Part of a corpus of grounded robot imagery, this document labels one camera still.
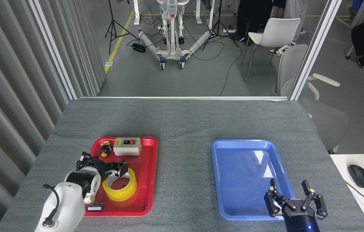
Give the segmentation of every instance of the patient lift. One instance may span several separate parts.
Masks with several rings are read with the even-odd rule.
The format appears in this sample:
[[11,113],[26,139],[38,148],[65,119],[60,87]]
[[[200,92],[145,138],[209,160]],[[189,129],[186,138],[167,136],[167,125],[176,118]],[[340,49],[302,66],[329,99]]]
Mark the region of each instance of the patient lift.
[[210,30],[206,31],[196,41],[189,50],[181,50],[179,44],[184,44],[184,26],[183,16],[185,5],[190,0],[156,0],[159,3],[160,13],[162,15],[162,26],[164,42],[167,50],[159,50],[154,47],[151,40],[139,30],[139,37],[145,42],[145,48],[148,48],[160,60],[160,68],[163,70],[166,59],[180,59],[180,68],[185,67],[185,61],[209,38]]

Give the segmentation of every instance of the gray floor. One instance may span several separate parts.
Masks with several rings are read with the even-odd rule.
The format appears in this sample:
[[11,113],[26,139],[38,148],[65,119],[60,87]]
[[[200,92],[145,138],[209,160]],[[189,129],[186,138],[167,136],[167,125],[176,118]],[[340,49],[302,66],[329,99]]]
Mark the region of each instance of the gray floor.
[[[222,22],[226,26],[236,25],[236,17],[232,15],[233,9],[227,8],[228,2],[227,0],[223,2]],[[159,12],[155,0],[140,0],[139,8],[147,23],[152,22],[149,19],[151,15],[148,8],[149,4],[154,14]],[[325,4],[325,0],[310,2],[308,16],[304,23],[304,29],[307,33],[301,35],[298,41],[299,44],[309,44],[312,32],[316,29],[319,15],[322,13]],[[115,19],[125,26],[132,9],[126,1],[117,3],[113,0],[112,6]],[[193,16],[195,6],[196,1],[186,9],[184,20],[186,28],[192,34],[192,37],[197,40],[207,30],[205,19],[209,16],[201,17],[204,24],[196,24]],[[351,1],[343,0],[337,15],[349,15],[349,6],[351,6]],[[108,61],[111,57],[108,53],[109,39],[104,38],[110,23],[108,3],[107,1],[88,1],[88,9],[102,60]],[[208,13],[209,11],[201,6],[201,14]],[[127,29],[136,36],[138,29],[142,29],[149,34],[156,33],[153,25],[147,23],[141,21],[140,25],[135,26],[133,21],[130,21]],[[120,34],[122,28],[117,27],[117,32]],[[182,49],[190,48],[194,43],[192,37],[185,31],[185,44],[181,46]],[[248,70],[251,49],[248,49],[243,65],[240,64],[242,57],[234,62],[245,51],[244,44],[239,44],[240,48],[237,48],[228,38],[222,38],[218,42],[223,44],[209,43],[204,51],[195,53],[198,58],[210,59],[216,57],[220,52],[220,55],[215,59],[202,61],[191,57],[182,70],[179,68],[179,61],[170,60],[167,61],[165,70],[161,71],[159,61],[148,51],[138,53],[133,51],[131,47],[126,46],[133,39],[131,35],[122,37],[114,56],[113,61],[115,64],[107,73],[100,96],[219,96],[220,94],[222,96],[268,96],[276,78],[276,72],[269,65],[270,56],[266,54],[269,48],[266,47],[256,49],[251,76],[249,82],[245,83],[243,79]],[[155,35],[152,41],[157,42],[160,39],[161,35]],[[112,42],[112,48],[118,40]],[[166,48],[162,42],[158,43],[158,45],[163,50]],[[351,117],[348,134],[339,146],[338,153],[340,154],[364,153],[364,71],[358,67],[356,63],[358,57],[353,53],[351,59],[344,59],[350,48],[350,28],[334,19],[312,69],[312,73],[325,75],[341,83],[338,88],[320,81],[314,83],[321,94],[320,101],[322,103],[340,109]],[[313,97],[309,91],[304,91],[302,95]]]

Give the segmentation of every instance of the gray table surface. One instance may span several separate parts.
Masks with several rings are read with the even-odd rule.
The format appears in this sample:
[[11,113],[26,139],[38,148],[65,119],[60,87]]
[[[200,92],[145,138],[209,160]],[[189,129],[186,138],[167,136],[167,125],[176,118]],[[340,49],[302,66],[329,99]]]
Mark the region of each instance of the gray table surface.
[[322,232],[364,231],[364,215],[297,101],[106,99],[71,101],[13,203],[0,232],[33,231],[49,191],[82,151],[104,136],[155,137],[152,210],[143,217],[84,217],[75,231],[285,231],[283,221],[229,221],[218,209],[211,143],[265,139],[280,154],[297,198],[301,182],[324,196]]

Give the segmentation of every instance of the red tray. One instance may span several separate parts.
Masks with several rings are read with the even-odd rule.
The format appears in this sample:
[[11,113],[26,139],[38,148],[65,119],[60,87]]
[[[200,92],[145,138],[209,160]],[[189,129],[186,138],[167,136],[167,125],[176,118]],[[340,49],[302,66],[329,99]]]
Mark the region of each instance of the red tray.
[[[110,141],[113,145],[117,137],[103,137],[96,140],[90,154],[96,156],[100,153],[103,141]],[[108,157],[99,157],[105,162],[120,162],[125,160],[136,175],[137,189],[135,194],[126,201],[111,201],[103,186],[100,185],[96,194],[96,203],[103,203],[102,211],[88,211],[86,205],[85,217],[123,217],[144,216],[152,209],[155,187],[157,140],[153,137],[140,137],[142,151],[140,156],[116,156],[112,152]]]

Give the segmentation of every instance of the computer mouse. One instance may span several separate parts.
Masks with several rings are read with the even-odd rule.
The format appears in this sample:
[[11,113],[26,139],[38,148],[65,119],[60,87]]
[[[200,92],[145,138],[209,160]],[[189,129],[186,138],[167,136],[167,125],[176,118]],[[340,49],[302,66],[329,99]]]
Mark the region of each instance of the computer mouse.
[[364,188],[364,169],[358,165],[351,164],[348,166],[348,172],[354,180],[355,184]]

